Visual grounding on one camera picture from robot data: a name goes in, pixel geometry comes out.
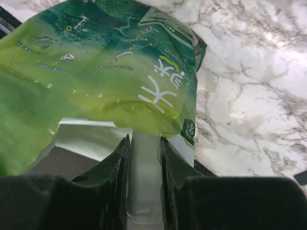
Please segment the clear plastic scoop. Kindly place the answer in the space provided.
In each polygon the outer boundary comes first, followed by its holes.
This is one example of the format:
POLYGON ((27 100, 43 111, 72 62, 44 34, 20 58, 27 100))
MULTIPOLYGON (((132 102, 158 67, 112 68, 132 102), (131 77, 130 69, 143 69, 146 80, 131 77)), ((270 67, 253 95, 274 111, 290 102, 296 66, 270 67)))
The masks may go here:
POLYGON ((127 178, 127 229, 163 230, 159 136, 134 130, 127 178))

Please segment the green litter bag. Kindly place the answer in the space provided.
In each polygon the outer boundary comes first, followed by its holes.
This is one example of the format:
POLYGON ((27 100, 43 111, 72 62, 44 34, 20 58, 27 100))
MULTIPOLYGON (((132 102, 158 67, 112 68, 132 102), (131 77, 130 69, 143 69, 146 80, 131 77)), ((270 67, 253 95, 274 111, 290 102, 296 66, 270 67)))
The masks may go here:
POLYGON ((134 0, 68 0, 0 41, 0 173, 23 173, 63 122, 179 141, 194 160, 197 71, 206 44, 134 0))

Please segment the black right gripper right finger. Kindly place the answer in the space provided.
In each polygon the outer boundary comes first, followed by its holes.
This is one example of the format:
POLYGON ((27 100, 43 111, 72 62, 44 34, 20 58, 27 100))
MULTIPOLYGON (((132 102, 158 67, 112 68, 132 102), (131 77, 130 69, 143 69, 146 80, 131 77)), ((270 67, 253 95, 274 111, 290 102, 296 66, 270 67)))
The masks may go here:
POLYGON ((207 176, 160 140, 166 230, 304 230, 307 199, 282 177, 207 176))

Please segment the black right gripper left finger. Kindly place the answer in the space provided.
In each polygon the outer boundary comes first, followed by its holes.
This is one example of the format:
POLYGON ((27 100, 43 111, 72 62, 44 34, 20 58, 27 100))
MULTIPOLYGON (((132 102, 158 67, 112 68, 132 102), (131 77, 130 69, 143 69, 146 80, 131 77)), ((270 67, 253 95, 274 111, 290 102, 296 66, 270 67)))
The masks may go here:
POLYGON ((130 138, 93 168, 67 180, 58 175, 0 179, 3 230, 121 230, 120 204, 130 138))

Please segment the black bag clip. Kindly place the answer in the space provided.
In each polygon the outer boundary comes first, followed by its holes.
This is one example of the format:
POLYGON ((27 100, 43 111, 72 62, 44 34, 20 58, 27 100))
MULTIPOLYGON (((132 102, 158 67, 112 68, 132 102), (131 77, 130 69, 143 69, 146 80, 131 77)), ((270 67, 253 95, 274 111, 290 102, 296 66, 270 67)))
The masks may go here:
POLYGON ((294 178, 300 185, 307 185, 307 171, 294 175, 294 178))

